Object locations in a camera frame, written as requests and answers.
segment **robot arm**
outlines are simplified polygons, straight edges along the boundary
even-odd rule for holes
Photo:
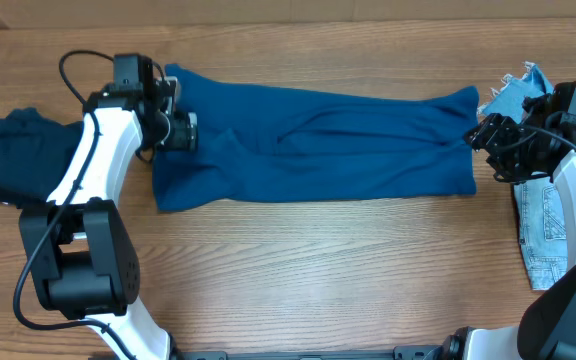
[[[114,57],[115,82],[88,99],[82,138],[63,180],[46,205],[22,212],[19,226],[30,256],[55,208],[66,206],[58,232],[41,249],[43,261],[31,266],[40,303],[69,320],[107,324],[137,359],[168,360],[176,356],[174,340],[157,326],[138,296],[139,261],[117,212],[133,154],[196,148],[195,115],[175,109],[177,79],[155,80],[152,72],[152,61],[141,55]],[[78,191],[64,205],[95,137],[89,111],[99,126],[98,143]],[[73,240],[87,241],[89,251],[62,253],[59,245]],[[106,329],[91,328],[120,359],[127,359]]]
[[[521,124],[491,114],[465,140],[490,154],[487,162],[498,181],[552,178],[563,205],[571,269],[576,264],[576,149],[557,138],[576,147],[576,82],[557,85],[552,95],[526,99],[524,109],[528,115]]]
[[[498,181],[526,181],[535,173],[552,178],[564,211],[569,271],[530,306],[519,327],[469,332],[463,359],[576,359],[576,82],[526,99],[524,109],[521,124],[491,114],[465,140],[490,154]]]

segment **light blue jeans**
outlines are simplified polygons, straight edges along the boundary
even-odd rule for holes
[[[524,97],[538,97],[554,89],[539,67],[524,63],[521,78],[507,74],[504,86],[492,89],[493,100],[479,107],[479,113],[500,113],[520,122]],[[519,245],[534,290],[547,290],[566,273],[568,249],[559,193],[549,178],[513,186],[519,213]]]

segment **black cable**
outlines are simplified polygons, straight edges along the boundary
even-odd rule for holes
[[[552,133],[552,132],[550,132],[550,131],[548,131],[548,130],[545,130],[545,129],[542,129],[542,128],[538,128],[538,127],[535,127],[535,126],[530,126],[530,125],[517,125],[517,126],[518,126],[519,128],[523,128],[523,129],[526,129],[526,130],[538,132],[538,133],[540,133],[540,134],[547,135],[547,136],[549,136],[549,137],[551,137],[551,138],[553,138],[553,139],[555,139],[555,140],[561,141],[564,145],[567,145],[569,148],[575,150],[575,152],[576,152],[576,145],[575,145],[575,144],[573,144],[572,142],[564,139],[563,137],[561,137],[561,136],[559,136],[559,135],[557,135],[557,134],[555,134],[555,133]]]
[[[108,55],[96,52],[96,51],[73,50],[73,51],[70,51],[70,52],[64,54],[64,56],[61,57],[61,60],[59,60],[59,74],[61,75],[61,78],[63,79],[66,86],[68,86],[70,91],[72,91],[72,93],[77,97],[77,99],[79,99],[79,101],[82,103],[82,105],[85,108],[86,107],[86,100],[72,86],[72,84],[70,83],[70,80],[68,80],[68,77],[66,76],[66,73],[64,72],[64,63],[65,63],[66,59],[68,59],[72,55],[77,55],[77,54],[96,55],[96,56],[100,56],[100,57],[103,57],[103,58],[111,60],[111,61],[113,60],[113,58],[108,56]],[[90,165],[90,162],[92,161],[93,155],[95,154],[95,150],[97,148],[97,143],[99,142],[99,134],[100,133],[99,133],[99,121],[97,120],[97,116],[95,115],[94,111],[89,111],[88,109],[84,109],[84,114],[86,114],[86,113],[90,114],[90,117],[92,118],[92,122],[95,126],[95,131],[93,134],[92,144],[90,145],[90,150],[88,151],[88,155],[86,155],[86,159],[84,160],[84,163],[81,166],[81,170],[79,170],[79,174],[77,175],[77,178],[73,182],[72,188],[70,189],[70,192],[66,196],[64,203],[62,204],[61,207],[59,207],[59,210],[53,216],[52,220],[48,224],[48,228],[46,229],[46,232],[41,237],[41,240],[39,240],[37,247],[35,247],[35,250],[33,250],[32,255],[30,255],[30,257],[28,258],[26,265],[24,265],[24,268],[21,271],[21,274],[19,275],[19,280],[17,280],[17,286],[15,287],[15,294],[13,296],[12,308],[13,308],[13,312],[15,313],[15,317],[17,318],[17,320],[19,320],[19,322],[22,325],[26,326],[27,328],[33,329],[33,330],[49,331],[49,330],[68,329],[68,328],[74,328],[74,327],[79,327],[79,326],[96,326],[96,327],[99,327],[101,329],[102,334],[106,333],[106,332],[108,333],[108,335],[115,341],[115,343],[117,344],[117,346],[119,347],[121,352],[128,359],[136,360],[137,357],[133,356],[130,353],[130,350],[128,350],[128,348],[123,343],[123,341],[121,341],[121,338],[119,337],[119,335],[117,335],[117,333],[113,329],[111,329],[108,324],[104,324],[103,322],[101,322],[99,320],[86,319],[86,320],[80,320],[80,321],[71,321],[71,322],[65,322],[65,323],[59,323],[59,324],[45,325],[45,324],[37,324],[37,323],[34,323],[34,322],[28,320],[23,315],[23,313],[21,312],[21,293],[22,293],[24,284],[26,282],[26,279],[28,278],[28,274],[30,273],[30,268],[31,268],[33,262],[35,261],[35,259],[37,258],[39,251],[44,246],[46,241],[50,238],[50,234],[53,232],[53,230],[55,229],[55,226],[57,226],[57,223],[59,222],[59,220],[61,219],[61,217],[65,213],[67,206],[72,202],[72,199],[75,197],[77,190],[79,190],[79,187],[81,186],[81,182],[83,181],[84,175],[86,174],[86,170],[88,169],[88,166]]]
[[[152,64],[154,67],[157,68],[157,71],[159,71],[159,75],[161,75],[161,81],[164,81],[164,71],[161,69],[161,66],[154,61],[152,61]]]
[[[532,134],[526,136],[525,138],[523,138],[523,139],[521,139],[515,143],[512,143],[510,145],[506,145],[506,146],[499,146],[499,147],[496,147],[494,150],[497,153],[502,153],[502,152],[506,152],[508,150],[512,150],[512,149],[519,147],[519,146],[525,144],[526,142],[532,140],[532,138],[534,138],[535,136],[537,136],[537,133],[532,133]]]

